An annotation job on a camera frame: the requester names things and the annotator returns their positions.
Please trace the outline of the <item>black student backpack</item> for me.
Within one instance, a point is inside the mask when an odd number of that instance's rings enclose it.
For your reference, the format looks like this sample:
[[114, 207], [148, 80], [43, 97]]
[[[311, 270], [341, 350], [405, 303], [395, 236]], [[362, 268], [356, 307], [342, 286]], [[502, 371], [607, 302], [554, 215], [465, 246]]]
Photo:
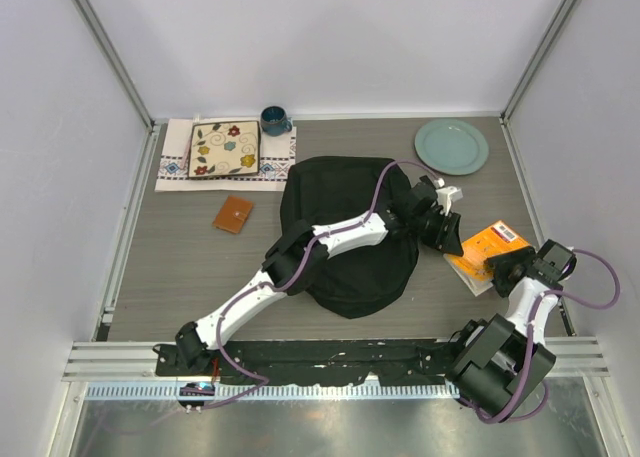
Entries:
[[[294, 164], [280, 205], [281, 230], [299, 220], [334, 224], [367, 211], [389, 158], [320, 156]], [[376, 313], [404, 292], [419, 258], [417, 238], [388, 236], [376, 246], [327, 261], [307, 292], [322, 307], [348, 318]]]

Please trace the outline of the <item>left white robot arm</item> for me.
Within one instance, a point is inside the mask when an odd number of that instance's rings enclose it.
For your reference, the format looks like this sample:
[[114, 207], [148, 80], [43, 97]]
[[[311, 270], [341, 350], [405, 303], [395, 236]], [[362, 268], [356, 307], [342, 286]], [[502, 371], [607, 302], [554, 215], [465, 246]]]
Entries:
[[382, 182], [378, 180], [369, 208], [355, 217], [327, 225], [296, 222], [269, 249], [244, 287], [215, 311], [180, 328], [175, 337], [179, 365], [190, 375], [205, 374], [213, 352], [222, 351], [237, 330], [268, 306], [304, 292], [327, 262], [341, 254], [396, 235], [415, 235], [441, 253], [463, 254], [460, 215], [452, 210], [463, 196], [459, 187], [423, 177], [400, 197], [381, 203]]

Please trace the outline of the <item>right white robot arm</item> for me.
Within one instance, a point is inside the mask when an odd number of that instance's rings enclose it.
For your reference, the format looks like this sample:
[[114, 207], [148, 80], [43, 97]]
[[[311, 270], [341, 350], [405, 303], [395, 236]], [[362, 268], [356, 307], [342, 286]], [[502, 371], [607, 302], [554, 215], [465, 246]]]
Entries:
[[545, 346], [548, 316], [558, 303], [561, 282], [575, 269], [569, 248], [546, 241], [490, 257], [485, 267], [499, 295], [509, 301], [505, 316], [471, 320], [451, 348], [445, 378], [459, 401], [488, 424], [503, 423], [552, 370], [556, 356]]

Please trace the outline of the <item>orange paperback book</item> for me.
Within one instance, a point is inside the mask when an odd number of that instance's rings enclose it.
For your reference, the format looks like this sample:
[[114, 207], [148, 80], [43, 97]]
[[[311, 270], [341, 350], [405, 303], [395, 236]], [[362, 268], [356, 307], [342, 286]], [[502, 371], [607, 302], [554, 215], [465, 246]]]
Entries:
[[471, 293], [479, 296], [493, 286], [488, 259], [529, 245], [509, 225], [498, 220], [462, 243], [462, 257], [445, 254], [444, 259]]

